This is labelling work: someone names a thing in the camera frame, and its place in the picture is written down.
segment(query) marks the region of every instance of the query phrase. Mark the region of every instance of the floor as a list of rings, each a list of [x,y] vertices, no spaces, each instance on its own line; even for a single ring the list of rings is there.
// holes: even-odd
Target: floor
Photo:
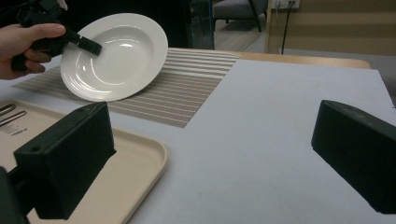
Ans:
[[[260,16],[262,32],[254,21],[217,21],[215,30],[215,49],[264,52],[265,17]],[[284,54],[314,57],[351,58],[368,62],[372,69],[378,70],[393,104],[396,105],[396,56],[339,53],[301,49],[284,49]]]

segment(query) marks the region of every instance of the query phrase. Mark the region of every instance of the white plate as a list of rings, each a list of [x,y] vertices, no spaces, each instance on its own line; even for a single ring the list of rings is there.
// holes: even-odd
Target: white plate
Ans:
[[[160,72],[168,41],[152,19],[130,13],[94,21],[80,35],[100,45],[99,56],[68,44],[62,79],[75,95],[89,101],[116,101],[144,89]]]

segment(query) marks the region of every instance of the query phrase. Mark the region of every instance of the beige tray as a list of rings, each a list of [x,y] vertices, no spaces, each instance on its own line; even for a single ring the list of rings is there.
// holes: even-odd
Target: beige tray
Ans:
[[[0,127],[0,165],[16,166],[13,151],[43,132],[64,114],[20,101],[3,118],[25,110],[27,114]],[[134,133],[113,129],[117,153],[110,158],[80,204],[67,220],[41,220],[35,211],[28,218],[36,223],[125,223],[163,173],[167,151],[163,144]]]

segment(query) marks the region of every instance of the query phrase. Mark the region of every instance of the black device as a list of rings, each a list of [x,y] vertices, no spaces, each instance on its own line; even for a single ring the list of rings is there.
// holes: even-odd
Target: black device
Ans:
[[[106,103],[79,108],[14,152],[0,167],[0,223],[69,219],[93,180],[116,153]]]
[[[29,0],[26,5],[21,6],[16,19],[22,27],[31,27],[41,23],[60,23],[57,19],[63,10],[56,0]],[[48,53],[51,57],[62,54],[64,47],[69,43],[76,44],[79,48],[85,49],[90,53],[99,55],[102,46],[84,36],[77,34],[66,27],[64,35],[56,38],[44,38],[37,40],[31,46]],[[11,67],[14,70],[24,71],[26,57],[20,54],[13,58]]]
[[[375,211],[396,214],[396,127],[354,106],[322,101],[312,147]]]

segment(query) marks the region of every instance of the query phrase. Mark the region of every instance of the hand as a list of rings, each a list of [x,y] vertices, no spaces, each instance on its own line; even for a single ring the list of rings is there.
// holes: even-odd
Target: hand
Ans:
[[[0,79],[14,79],[31,73],[42,73],[46,68],[41,63],[48,63],[51,57],[43,52],[30,49],[32,43],[42,38],[61,36],[65,29],[60,24],[38,24],[29,28],[9,25],[0,29]],[[11,69],[12,58],[24,54],[27,60],[25,71]]]

